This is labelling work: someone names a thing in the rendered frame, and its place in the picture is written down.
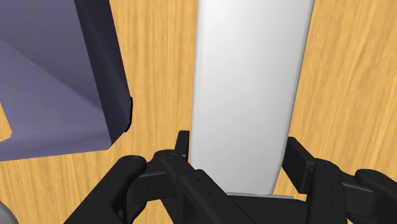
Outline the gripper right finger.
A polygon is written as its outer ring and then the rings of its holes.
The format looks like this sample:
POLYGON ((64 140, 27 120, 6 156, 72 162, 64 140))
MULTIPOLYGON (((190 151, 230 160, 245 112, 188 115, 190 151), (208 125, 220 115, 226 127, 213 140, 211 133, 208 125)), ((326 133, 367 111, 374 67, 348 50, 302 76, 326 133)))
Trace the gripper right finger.
POLYGON ((397 224, 397 182, 379 171, 350 175, 313 157, 294 137, 288 138, 282 169, 307 196, 306 224, 397 224))

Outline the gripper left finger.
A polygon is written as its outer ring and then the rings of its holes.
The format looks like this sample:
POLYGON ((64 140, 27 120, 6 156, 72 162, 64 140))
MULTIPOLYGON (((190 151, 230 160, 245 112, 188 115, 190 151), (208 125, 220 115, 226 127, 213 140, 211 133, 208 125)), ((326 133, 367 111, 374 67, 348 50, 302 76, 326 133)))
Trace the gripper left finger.
POLYGON ((161 200, 173 224, 254 224, 203 171, 187 161, 189 132, 178 133, 173 150, 151 161, 120 158, 64 224, 133 224, 147 203, 161 200))

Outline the white oblong smooth object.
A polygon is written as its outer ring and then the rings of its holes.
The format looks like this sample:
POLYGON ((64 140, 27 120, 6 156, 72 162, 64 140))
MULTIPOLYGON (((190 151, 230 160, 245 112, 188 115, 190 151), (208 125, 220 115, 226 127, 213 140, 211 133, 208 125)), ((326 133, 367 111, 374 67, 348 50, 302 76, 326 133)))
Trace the white oblong smooth object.
POLYGON ((271 195, 315 0, 198 0, 190 163, 231 195, 271 195))

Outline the purple box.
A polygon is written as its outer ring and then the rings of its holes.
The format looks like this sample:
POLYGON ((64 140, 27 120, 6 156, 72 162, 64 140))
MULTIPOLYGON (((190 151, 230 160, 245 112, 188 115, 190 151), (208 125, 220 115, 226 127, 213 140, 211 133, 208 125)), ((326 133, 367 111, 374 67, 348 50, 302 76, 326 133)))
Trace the purple box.
POLYGON ((108 149, 132 120, 109 0, 0 0, 0 161, 108 149))

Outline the grey rounded object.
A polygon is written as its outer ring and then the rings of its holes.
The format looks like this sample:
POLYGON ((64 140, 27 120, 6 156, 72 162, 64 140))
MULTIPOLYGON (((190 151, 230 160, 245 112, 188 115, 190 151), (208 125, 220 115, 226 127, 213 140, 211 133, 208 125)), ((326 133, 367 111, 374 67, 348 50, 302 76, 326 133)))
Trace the grey rounded object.
POLYGON ((0 224, 18 224, 13 213, 0 201, 0 224))

